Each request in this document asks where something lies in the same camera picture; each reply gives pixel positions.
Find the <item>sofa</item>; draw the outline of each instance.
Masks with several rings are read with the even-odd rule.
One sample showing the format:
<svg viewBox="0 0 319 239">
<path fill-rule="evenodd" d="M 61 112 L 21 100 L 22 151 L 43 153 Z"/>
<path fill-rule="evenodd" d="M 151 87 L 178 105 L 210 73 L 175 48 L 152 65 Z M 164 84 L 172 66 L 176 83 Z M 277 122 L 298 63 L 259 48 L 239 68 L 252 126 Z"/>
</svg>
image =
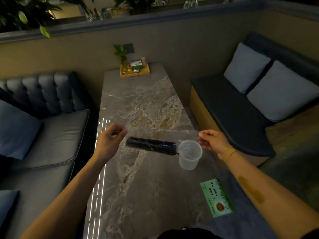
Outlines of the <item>sofa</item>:
<svg viewBox="0 0 319 239">
<path fill-rule="evenodd" d="M 274 60 L 278 60 L 317 86 L 319 86 L 319 64 L 258 33 L 249 33 L 244 44 L 271 58 L 271 62 L 247 93 L 239 92 L 224 75 L 193 79 L 189 106 L 201 129 L 222 131 L 234 148 L 245 155 L 253 165 L 259 166 L 275 155 L 265 133 L 265 128 L 275 123 L 253 106 L 247 94 L 269 71 Z M 318 99 L 311 101 L 292 116 L 317 102 Z"/>
<path fill-rule="evenodd" d="M 40 119 L 22 160 L 0 157 L 0 190 L 19 191 L 0 237 L 19 238 L 94 152 L 98 110 L 75 72 L 0 80 L 0 99 Z"/>
</svg>

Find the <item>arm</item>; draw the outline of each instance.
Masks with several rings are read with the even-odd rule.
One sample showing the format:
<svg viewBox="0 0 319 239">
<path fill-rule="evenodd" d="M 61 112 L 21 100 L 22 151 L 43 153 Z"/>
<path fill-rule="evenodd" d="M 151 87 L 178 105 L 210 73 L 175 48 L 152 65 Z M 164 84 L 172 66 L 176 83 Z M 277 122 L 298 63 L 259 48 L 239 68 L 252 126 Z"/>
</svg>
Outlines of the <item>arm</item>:
<svg viewBox="0 0 319 239">
<path fill-rule="evenodd" d="M 112 124 L 101 133 L 95 152 L 59 196 L 22 234 L 21 239 L 70 238 L 76 230 L 103 166 L 115 155 L 127 130 Z"/>
<path fill-rule="evenodd" d="M 316 211 L 236 152 L 222 132 L 202 131 L 198 140 L 204 149 L 217 152 L 280 239 L 300 239 L 319 228 Z"/>
</svg>

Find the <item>person's left hand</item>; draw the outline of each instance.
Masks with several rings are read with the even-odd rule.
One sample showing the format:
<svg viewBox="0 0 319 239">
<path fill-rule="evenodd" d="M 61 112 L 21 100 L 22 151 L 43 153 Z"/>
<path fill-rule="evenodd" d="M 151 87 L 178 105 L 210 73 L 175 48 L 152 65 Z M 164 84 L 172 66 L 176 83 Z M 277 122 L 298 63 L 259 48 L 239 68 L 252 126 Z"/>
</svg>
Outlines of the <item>person's left hand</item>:
<svg viewBox="0 0 319 239">
<path fill-rule="evenodd" d="M 116 154 L 126 134 L 124 125 L 112 123 L 100 134 L 93 156 L 104 166 Z"/>
</svg>

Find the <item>hand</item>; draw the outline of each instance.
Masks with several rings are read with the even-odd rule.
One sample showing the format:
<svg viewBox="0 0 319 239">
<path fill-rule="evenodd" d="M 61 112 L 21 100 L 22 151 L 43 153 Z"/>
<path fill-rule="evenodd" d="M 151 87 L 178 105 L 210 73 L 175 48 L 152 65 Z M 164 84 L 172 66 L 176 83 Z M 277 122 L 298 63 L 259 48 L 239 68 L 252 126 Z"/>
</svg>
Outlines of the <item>hand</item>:
<svg viewBox="0 0 319 239">
<path fill-rule="evenodd" d="M 224 159 L 223 153 L 232 147 L 222 132 L 205 130 L 200 132 L 198 136 L 198 143 L 208 151 L 217 152 L 220 159 Z"/>
<path fill-rule="evenodd" d="M 100 134 L 93 156 L 104 166 L 116 154 L 126 134 L 124 125 L 112 123 Z"/>
</svg>

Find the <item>bracelet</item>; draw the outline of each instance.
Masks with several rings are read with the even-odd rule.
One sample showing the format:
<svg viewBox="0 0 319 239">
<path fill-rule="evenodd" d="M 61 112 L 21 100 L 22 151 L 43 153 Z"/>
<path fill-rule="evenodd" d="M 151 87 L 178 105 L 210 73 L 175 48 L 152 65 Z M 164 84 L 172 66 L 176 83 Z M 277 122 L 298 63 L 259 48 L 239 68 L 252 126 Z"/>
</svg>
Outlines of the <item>bracelet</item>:
<svg viewBox="0 0 319 239">
<path fill-rule="evenodd" d="M 237 152 L 237 150 L 234 149 L 233 147 L 227 149 L 227 150 L 223 153 L 224 161 L 229 160 L 229 158 L 233 155 L 234 152 Z"/>
</svg>

